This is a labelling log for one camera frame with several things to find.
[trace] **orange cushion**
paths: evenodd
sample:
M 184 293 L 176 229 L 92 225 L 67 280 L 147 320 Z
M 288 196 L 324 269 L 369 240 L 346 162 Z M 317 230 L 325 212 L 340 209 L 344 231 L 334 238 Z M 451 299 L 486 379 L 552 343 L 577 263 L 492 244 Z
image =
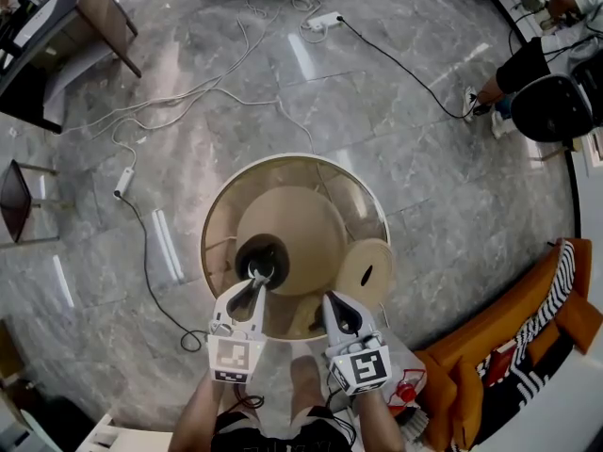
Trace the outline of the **orange cushion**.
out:
M 572 337 L 582 353 L 586 353 L 603 322 L 603 315 L 576 291 L 555 315 L 555 322 Z
M 457 386 L 444 369 L 425 351 L 416 351 L 415 355 L 425 365 L 427 383 L 418 395 L 417 401 L 427 413 L 448 413 L 456 398 Z
M 477 366 L 495 347 L 514 337 L 526 319 L 538 311 L 548 295 L 559 262 L 557 246 L 513 289 L 460 329 L 427 351 L 446 371 L 463 358 Z
M 433 450 L 444 451 L 450 447 L 452 431 L 450 430 L 450 417 L 448 413 L 430 415 L 430 423 L 425 429 L 425 439 Z
M 451 376 L 459 386 L 450 415 L 452 434 L 456 444 L 468 450 L 480 431 L 483 385 L 475 366 L 465 360 L 456 364 Z
M 559 329 L 554 321 L 546 325 L 533 341 L 528 345 L 528 353 L 532 364 L 536 365 L 545 356 L 546 351 L 559 338 Z

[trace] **chair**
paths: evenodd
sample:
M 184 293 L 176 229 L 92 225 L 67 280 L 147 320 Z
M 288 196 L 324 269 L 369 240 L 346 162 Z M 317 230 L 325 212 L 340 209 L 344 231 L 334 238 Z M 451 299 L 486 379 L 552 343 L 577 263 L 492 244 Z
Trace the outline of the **chair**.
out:
M 521 89 L 511 103 L 519 132 L 537 142 L 571 142 L 603 124 L 603 51 L 571 76 L 552 74 Z
M 105 415 L 76 452 L 167 452 L 170 446 L 169 432 L 119 428 L 112 421 Z
M 10 161 L 2 179 L 2 187 L 0 187 L 0 209 L 8 233 L 12 239 L 12 243 L 0 244 L 0 250 L 58 241 L 58 236 L 22 240 L 21 238 L 27 219 L 29 218 L 32 208 L 41 208 L 46 205 L 54 205 L 62 208 L 73 207 L 72 202 L 34 199 L 27 182 L 25 181 L 22 170 L 34 170 L 53 176 L 58 175 L 54 169 L 20 164 L 14 159 Z

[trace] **white sneaker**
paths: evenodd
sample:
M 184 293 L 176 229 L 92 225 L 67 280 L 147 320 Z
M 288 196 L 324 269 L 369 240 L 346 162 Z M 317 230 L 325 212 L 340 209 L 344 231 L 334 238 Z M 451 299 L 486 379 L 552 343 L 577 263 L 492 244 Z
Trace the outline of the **white sneaker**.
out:
M 463 119 L 465 122 L 472 122 L 473 121 L 473 107 L 474 107 L 474 103 L 475 100 L 477 99 L 478 93 L 475 91 L 475 88 L 473 87 L 468 87 L 464 90 L 464 94 L 463 94 Z
M 497 110 L 492 113 L 492 134 L 494 139 L 500 139 L 513 131 L 516 131 L 513 119 L 502 119 L 502 115 Z

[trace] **marble floor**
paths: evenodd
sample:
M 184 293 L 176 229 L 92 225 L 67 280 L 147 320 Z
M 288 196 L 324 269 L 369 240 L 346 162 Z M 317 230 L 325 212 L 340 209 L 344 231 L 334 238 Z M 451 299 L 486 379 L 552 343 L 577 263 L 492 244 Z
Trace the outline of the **marble floor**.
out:
M 392 232 L 397 284 L 385 307 L 393 331 L 422 347 L 456 327 L 533 263 L 546 242 L 572 235 L 564 159 L 545 164 L 521 135 L 495 141 L 487 118 L 448 118 L 409 75 L 334 28 L 326 41 L 300 39 L 303 17 L 286 0 L 120 0 L 139 27 L 131 57 L 100 62 L 68 89 L 67 127 L 116 107 L 190 89 L 226 71 L 282 5 L 264 40 L 220 86 L 247 102 L 279 96 L 312 134 L 316 152 L 358 173 L 381 201 Z M 398 56 L 460 112 L 462 89 L 480 87 L 507 57 L 508 26 L 480 0 L 321 0 L 365 37 Z M 183 109 L 144 109 L 148 124 Z M 55 244 L 0 254 L 0 314 L 47 394 L 72 399 L 93 418 L 169 430 L 207 368 L 204 352 L 179 348 L 180 331 L 144 285 L 142 234 L 112 191 L 131 154 L 99 127 L 56 137 L 2 117 L 0 164 L 11 157 L 61 171 L 57 193 L 75 209 L 36 218 L 56 227 Z M 149 271 L 161 304 L 188 327 L 202 327 L 212 298 L 198 261 L 204 213 L 236 170 L 274 153 L 310 152 L 307 136 L 274 105 L 243 106 L 209 93 L 186 116 L 146 132 L 129 121 L 118 137 L 138 153 L 128 197 L 149 224 Z M 183 276 L 163 260 L 150 213 L 168 222 Z M 61 293 L 55 258 L 73 302 Z M 267 395 L 268 429 L 288 415 L 287 346 L 272 343 L 252 391 Z

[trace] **cable plug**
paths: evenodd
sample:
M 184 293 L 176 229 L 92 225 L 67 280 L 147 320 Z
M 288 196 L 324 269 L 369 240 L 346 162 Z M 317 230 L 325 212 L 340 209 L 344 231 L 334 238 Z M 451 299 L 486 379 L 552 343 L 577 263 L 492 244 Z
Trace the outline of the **cable plug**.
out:
M 120 199 L 125 194 L 125 191 L 130 186 L 133 177 L 134 169 L 125 168 L 123 170 L 122 177 L 118 181 L 117 187 L 115 187 L 115 190 L 113 191 L 113 196 L 115 196 L 116 200 Z

